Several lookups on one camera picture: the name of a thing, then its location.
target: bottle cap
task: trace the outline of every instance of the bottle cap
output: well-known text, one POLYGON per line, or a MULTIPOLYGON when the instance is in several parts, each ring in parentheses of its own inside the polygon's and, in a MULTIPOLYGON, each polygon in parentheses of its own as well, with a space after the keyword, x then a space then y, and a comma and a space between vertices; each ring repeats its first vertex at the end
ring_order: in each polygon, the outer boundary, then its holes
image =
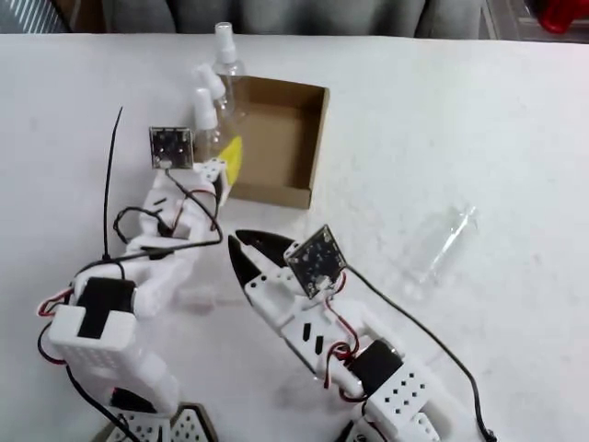
POLYGON ((233 26, 223 21, 214 26, 214 36, 217 45, 217 58, 221 63, 237 61, 236 44, 233 43, 233 26))
POLYGON ((220 99, 225 94, 223 81, 213 72, 213 68, 210 65, 201 64, 196 68, 196 72, 201 77, 204 86, 211 92, 213 99, 220 99))
POLYGON ((199 87, 194 91, 194 119, 197 131, 207 131, 217 127, 217 112, 209 89, 199 87))

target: white 3d-printed robot arm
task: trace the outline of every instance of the white 3d-printed robot arm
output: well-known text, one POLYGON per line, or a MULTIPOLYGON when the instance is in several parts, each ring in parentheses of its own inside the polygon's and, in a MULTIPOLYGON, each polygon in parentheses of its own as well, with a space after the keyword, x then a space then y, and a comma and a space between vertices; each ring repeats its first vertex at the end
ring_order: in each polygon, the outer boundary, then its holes
MULTIPOLYGON (((218 159, 195 164, 193 170, 175 170, 174 175, 211 211, 229 192, 225 162, 218 159)), ((157 172, 143 208, 157 212, 171 232, 162 237, 157 220, 140 214, 141 233, 129 241, 123 257, 200 242, 215 234, 211 219, 163 170, 157 172)), ((120 265, 96 265, 76 276, 72 301, 57 309, 49 339, 94 399, 153 416, 177 411, 179 384, 166 363, 142 344, 137 320, 155 316, 171 301, 200 253, 200 248, 163 252, 120 265)))
POLYGON ((411 358, 394 330, 363 303, 347 298, 345 289, 339 293, 345 282, 341 269, 333 273, 339 278, 320 279, 325 276, 321 268, 328 273, 329 256, 336 253, 326 246, 332 241, 328 229, 302 245, 266 232, 241 230, 236 235, 241 242, 230 237, 229 251, 251 306, 317 377, 325 379, 326 387, 334 382, 343 399, 358 402, 354 425, 341 440, 476 440, 473 419, 428 367, 411 358), (276 268, 263 273, 244 253, 242 243, 268 257, 276 268), (323 258, 314 256, 317 250, 323 258), (310 273, 295 274, 286 265, 293 259, 301 265, 307 261, 310 273), (321 263, 316 265, 314 259, 321 263), (304 290, 309 275, 317 277, 317 286, 304 290), (315 292, 312 297, 309 291, 315 292), (370 344, 353 352, 360 339, 370 344), (339 347, 340 356, 344 348, 353 355, 338 357, 337 343, 347 345, 339 347))

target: open box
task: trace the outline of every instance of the open box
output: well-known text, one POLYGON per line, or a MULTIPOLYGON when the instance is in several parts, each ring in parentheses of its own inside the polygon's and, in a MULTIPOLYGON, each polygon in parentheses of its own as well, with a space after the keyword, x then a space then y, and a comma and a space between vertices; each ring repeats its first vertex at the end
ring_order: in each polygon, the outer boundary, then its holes
POLYGON ((249 76, 244 159, 231 196, 308 209, 329 90, 249 76))

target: white table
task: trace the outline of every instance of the white table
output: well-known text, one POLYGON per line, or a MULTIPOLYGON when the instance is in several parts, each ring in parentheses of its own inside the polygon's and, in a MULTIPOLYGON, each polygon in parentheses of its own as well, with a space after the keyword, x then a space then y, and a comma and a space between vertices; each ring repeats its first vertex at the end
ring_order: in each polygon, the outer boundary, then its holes
MULTIPOLYGON (((153 177, 146 128, 190 122, 187 72, 212 49, 210 36, 0 38, 0 439, 87 440, 104 425, 36 354, 33 310, 101 254, 118 107, 111 217, 142 202, 153 177)), ((331 101, 312 209, 230 201, 225 231, 302 238, 329 223, 348 261, 387 290, 424 218, 475 204, 479 234, 427 302, 406 305, 471 368, 501 441, 582 440, 589 48, 247 37, 238 49, 251 74, 329 87, 331 101)), ((207 256, 199 289, 144 326, 186 398, 206 405, 221 440, 333 439, 348 408, 250 310, 226 247, 207 256)), ((457 369, 368 302, 471 410, 457 369)))

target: yellow object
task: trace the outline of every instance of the yellow object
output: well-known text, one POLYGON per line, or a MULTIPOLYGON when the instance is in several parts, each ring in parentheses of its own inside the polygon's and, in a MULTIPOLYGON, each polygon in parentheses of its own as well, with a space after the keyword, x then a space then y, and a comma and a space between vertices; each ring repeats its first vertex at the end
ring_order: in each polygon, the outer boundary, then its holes
POLYGON ((241 170, 241 161, 243 159, 243 147, 241 137, 236 136, 231 143, 223 149, 218 157, 227 164, 227 182, 230 186, 237 181, 239 171, 241 170))

